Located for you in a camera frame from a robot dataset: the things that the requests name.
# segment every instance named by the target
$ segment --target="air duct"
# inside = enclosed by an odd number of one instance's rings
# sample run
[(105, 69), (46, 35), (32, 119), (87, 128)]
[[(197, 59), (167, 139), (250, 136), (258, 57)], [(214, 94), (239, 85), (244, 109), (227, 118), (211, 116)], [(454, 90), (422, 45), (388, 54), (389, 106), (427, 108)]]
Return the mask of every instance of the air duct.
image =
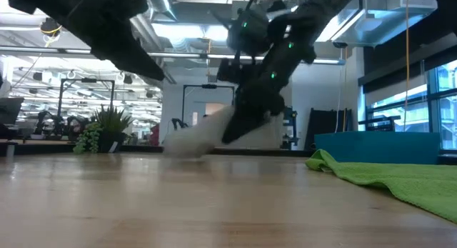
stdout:
[(171, 9), (173, 0), (148, 0), (148, 2), (150, 3), (155, 13), (163, 14), (173, 21), (178, 21)]
[[(204, 54), (205, 52), (200, 49), (196, 49), (192, 47), (189, 41), (186, 38), (179, 38), (179, 39), (170, 39), (171, 45), (173, 45), (173, 51), (171, 52), (179, 52), (179, 53), (191, 53), (191, 54)], [(190, 61), (205, 64), (206, 66), (206, 59), (189, 59)]]

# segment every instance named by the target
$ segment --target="ceiling light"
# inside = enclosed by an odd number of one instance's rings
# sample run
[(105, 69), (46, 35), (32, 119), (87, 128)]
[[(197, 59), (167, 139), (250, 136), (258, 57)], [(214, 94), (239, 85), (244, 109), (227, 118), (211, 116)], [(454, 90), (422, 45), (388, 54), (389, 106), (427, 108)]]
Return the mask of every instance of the ceiling light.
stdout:
[(171, 52), (149, 52), (149, 56), (166, 57), (166, 58), (184, 58), (184, 59), (198, 59), (200, 54), (188, 53), (171, 53)]
[(39, 31), (39, 27), (27, 26), (0, 26), (1, 31)]
[(85, 49), (67, 49), (66, 52), (72, 53), (72, 54), (90, 54), (91, 50), (85, 50)]
[(345, 63), (339, 59), (314, 59), (313, 64), (343, 65)]
[(31, 53), (58, 53), (58, 49), (53, 48), (35, 48), (35, 47), (20, 47), (20, 46), (2, 46), (1, 51), (20, 51), (20, 52), (31, 52)]
[[(111, 91), (110, 89), (94, 89), (93, 91)], [(133, 90), (130, 89), (115, 89), (114, 92), (119, 93), (119, 92), (131, 92)]]
[[(48, 98), (48, 97), (24, 97), (24, 99), (27, 102), (33, 102), (33, 101), (42, 101), (42, 102), (50, 102), (50, 103), (58, 103), (59, 98)], [(95, 104), (95, 105), (100, 105), (100, 104), (110, 104), (109, 100), (103, 100), (103, 99), (75, 99), (75, 98), (63, 98), (62, 102), (66, 103), (72, 103), (72, 102), (87, 102), (90, 104)], [(113, 105), (114, 106), (120, 106), (122, 101), (119, 100), (114, 100)], [(145, 104), (145, 105), (150, 105), (150, 106), (159, 106), (160, 104), (157, 101), (154, 100), (147, 100), (147, 101), (125, 101), (127, 104)]]
[(203, 31), (200, 26), (183, 24), (152, 24), (158, 36), (168, 39), (201, 38)]

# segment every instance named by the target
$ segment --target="potted plant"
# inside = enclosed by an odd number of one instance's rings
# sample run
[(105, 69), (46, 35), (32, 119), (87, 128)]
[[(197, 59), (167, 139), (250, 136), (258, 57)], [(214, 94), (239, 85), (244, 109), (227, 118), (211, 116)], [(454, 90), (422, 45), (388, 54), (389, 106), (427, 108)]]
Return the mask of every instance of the potted plant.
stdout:
[(126, 135), (122, 132), (131, 123), (131, 116), (124, 116), (124, 110), (119, 111), (113, 106), (107, 109), (101, 106), (101, 111), (95, 113), (96, 123), (87, 126), (74, 148), (75, 153), (89, 149), (97, 152), (117, 152), (124, 143)]

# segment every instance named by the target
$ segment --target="yellow cable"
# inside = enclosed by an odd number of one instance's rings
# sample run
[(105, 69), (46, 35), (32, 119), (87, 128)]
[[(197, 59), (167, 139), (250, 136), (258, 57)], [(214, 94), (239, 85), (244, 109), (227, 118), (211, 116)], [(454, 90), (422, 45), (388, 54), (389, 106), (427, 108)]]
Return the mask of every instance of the yellow cable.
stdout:
[(55, 41), (55, 36), (56, 36), (56, 32), (54, 32), (52, 34), (51, 37), (49, 37), (49, 40), (46, 42), (46, 44), (44, 45), (44, 47), (48, 48), (49, 45), (51, 45), (54, 41)]
[(406, 0), (406, 95), (405, 114), (403, 115), (403, 132), (406, 132), (406, 112), (408, 111), (409, 90), (409, 0)]
[[(344, 56), (344, 60), (345, 61), (348, 61), (348, 47), (345, 48), (345, 56)], [(347, 94), (347, 80), (348, 80), (348, 67), (346, 65), (344, 65), (344, 95)], [(344, 116), (343, 116), (343, 132), (346, 131), (346, 100), (344, 100)]]
[[(211, 39), (208, 40), (208, 54), (210, 54), (210, 53), (211, 53)], [(210, 75), (209, 63), (210, 63), (210, 60), (208, 59), (208, 76)]]
[(51, 30), (51, 31), (43, 31), (41, 30), (41, 33), (43, 34), (53, 34), (55, 32), (57, 32), (58, 30), (60, 30), (62, 28), (62, 26), (59, 26), (58, 28), (54, 29), (54, 30)]

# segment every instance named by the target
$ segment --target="ceiling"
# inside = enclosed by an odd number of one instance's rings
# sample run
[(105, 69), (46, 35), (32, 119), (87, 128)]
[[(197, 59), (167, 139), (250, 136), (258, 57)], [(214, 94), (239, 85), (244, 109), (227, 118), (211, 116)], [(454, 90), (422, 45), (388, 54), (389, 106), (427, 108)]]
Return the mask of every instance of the ceiling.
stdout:
[[(273, 0), (260, 1), (259, 6), (262, 7), (262, 4), (271, 3)], [(284, 1), (290, 9), (301, 2), (301, 0)], [(374, 13), (375, 17), (383, 20), (383, 23), (380, 31), (362, 33), (356, 27), (365, 18), (363, 8), (367, 2), (351, 1), (339, 15), (329, 22), (318, 38), (315, 45), (318, 57), (340, 59), (341, 52), (333, 46), (332, 41), (346, 41), (353, 45), (377, 45), (391, 38), (380, 34), (381, 32), (390, 33), (391, 29), (395, 29), (396, 32), (401, 31), (406, 22), (400, 20), (404, 17), (404, 13), (402, 14), (404, 6), (395, 4), (396, 1), (367, 0), (368, 5), (373, 9), (370, 10), (370, 13)], [(209, 11), (215, 11), (223, 18), (232, 19), (236, 16), (238, 8), (245, 7), (244, 0), (170, 0), (170, 3), (169, 9), (178, 21), (170, 20), (166, 14), (152, 13), (152, 9), (144, 15), (138, 16), (147, 19), (146, 28), (149, 31), (145, 33), (136, 28), (133, 34), (142, 40), (147, 52), (161, 49), (161, 51), (178, 53), (233, 54), (233, 51), (226, 46), (227, 31)], [(430, 4), (430, 2), (427, 4), (427, 7), (421, 5), (422, 10), (413, 10), (412, 24), (436, 8), (435, 4)], [(39, 30), (39, 26), (45, 18), (46, 15), (42, 11), (37, 10), (34, 15), (28, 15), (9, 7), (7, 0), (0, 0), (0, 46), (45, 47), (48, 44), (50, 48), (90, 49), (65, 29), (58, 39), (49, 42), (49, 37), (45, 37)], [(9, 77), (14, 87), (12, 95), (27, 98), (26, 106), (23, 106), (24, 112), (29, 110), (35, 114), (37, 108), (55, 110), (60, 79), (69, 76), (74, 79), (88, 77), (115, 81), (115, 104), (126, 107), (135, 115), (139, 124), (160, 120), (161, 83), (135, 74), (128, 74), (132, 78), (132, 84), (125, 84), (124, 78), (127, 73), (121, 73), (110, 61), (99, 61), (93, 59), (92, 56), (69, 58), (43, 55), (38, 57), (37, 54), (27, 53), (14, 54), (14, 56), (9, 54), (1, 59), (14, 68)], [(161, 66), (171, 80), (168, 79), (164, 84), (205, 83), (208, 74), (216, 74), (219, 62), (218, 59), (165, 58), (161, 61)], [(46, 81), (34, 80), (33, 76), (37, 72), (43, 73)], [(31, 94), (30, 89), (36, 89), (38, 93)], [(88, 91), (86, 94), (82, 94), (78, 89)], [(154, 92), (154, 97), (151, 99), (146, 98), (148, 90)], [(65, 111), (70, 114), (87, 116), (95, 110), (98, 104), (106, 103), (109, 96), (110, 92), (106, 83), (100, 81), (96, 84), (77, 82), (64, 92), (64, 106), (68, 107)]]

